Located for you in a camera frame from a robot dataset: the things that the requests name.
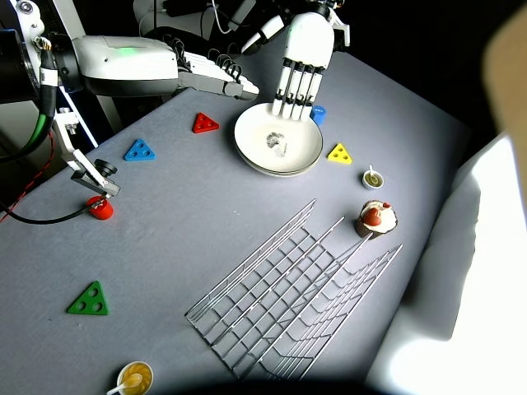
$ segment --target triangle block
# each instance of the triangle block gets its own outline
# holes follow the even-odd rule
[[[352,163],[352,157],[347,153],[346,148],[339,143],[337,146],[329,153],[328,160],[338,163],[344,163],[350,165]]]
[[[196,115],[196,120],[194,121],[194,126],[192,131],[194,133],[203,133],[210,132],[211,130],[216,130],[220,128],[220,124],[212,119],[210,119],[204,113],[198,113]]]
[[[137,139],[124,156],[124,160],[154,160],[157,156],[154,151],[141,139]]]
[[[98,281],[91,283],[67,310],[68,314],[108,315],[105,294]]]

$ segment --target green light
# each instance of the green light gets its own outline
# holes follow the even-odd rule
[[[135,48],[119,48],[119,52],[121,53],[121,55],[124,55],[124,56],[130,56],[130,55],[134,55],[137,50]]]

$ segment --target red triangle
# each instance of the red triangle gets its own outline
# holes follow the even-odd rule
[[[194,127],[192,131],[194,133],[203,133],[210,132],[211,130],[216,130],[220,128],[220,124],[216,121],[210,119],[204,113],[198,113],[196,116],[196,121],[194,122]]]

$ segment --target bowl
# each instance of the bowl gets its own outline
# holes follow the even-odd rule
[[[292,121],[271,114],[264,103],[247,109],[236,121],[235,142],[253,169],[292,177],[312,169],[322,155],[322,133],[316,123]]]
[[[371,174],[373,174],[379,180],[377,185],[371,183]],[[371,173],[369,170],[367,170],[362,175],[362,185],[364,185],[364,188],[366,189],[379,189],[382,188],[384,184],[385,179],[378,171],[373,170],[373,173]]]
[[[133,368],[134,365],[139,365],[139,366],[137,369],[134,369]],[[150,388],[152,387],[152,384],[154,383],[154,372],[152,371],[152,367],[148,363],[143,362],[142,360],[135,360],[134,362],[130,362],[128,365],[124,366],[119,372],[119,376],[117,376],[117,385],[121,385],[124,379],[124,373],[130,368],[132,368],[132,370],[130,371],[130,374],[133,374],[133,373],[143,374],[143,380],[145,379],[144,376],[146,375],[145,373],[142,373],[143,370],[146,369],[150,373],[150,383],[138,393],[138,394],[144,395],[150,390]],[[143,385],[143,382],[141,382],[138,385],[138,387],[141,388],[142,385]],[[119,393],[121,395],[128,395],[128,393],[126,393],[123,389],[119,390]]]

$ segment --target tan blurry object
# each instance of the tan blurry object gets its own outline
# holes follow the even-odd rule
[[[494,36],[483,60],[483,80],[499,130],[515,146],[516,165],[527,209],[527,6]]]

